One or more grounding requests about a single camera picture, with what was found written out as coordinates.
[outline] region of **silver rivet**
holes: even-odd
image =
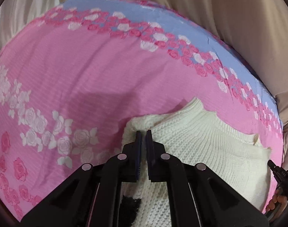
[[[169,154],[161,154],[161,158],[162,159],[170,159],[170,155]]]
[[[88,170],[90,170],[90,169],[91,169],[91,164],[86,163],[86,164],[83,164],[83,165],[82,165],[82,170],[88,171]]]
[[[125,160],[127,158],[127,155],[126,154],[119,154],[118,155],[118,159],[119,160]]]
[[[199,169],[200,171],[203,171],[206,169],[206,165],[203,163],[199,163],[196,165],[196,168]]]

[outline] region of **knit fabric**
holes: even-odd
[[[137,130],[145,133],[148,129],[152,130],[154,141],[164,144],[167,153],[190,165],[205,163],[262,210],[270,185],[267,161],[271,150],[263,148],[258,134],[246,135],[233,129],[215,112],[206,111],[199,99],[193,99],[176,113],[131,119],[125,127],[122,144],[134,141]],[[140,180],[125,183],[123,194],[141,199],[132,226],[171,226],[166,183],[148,180],[145,159],[142,160]]]

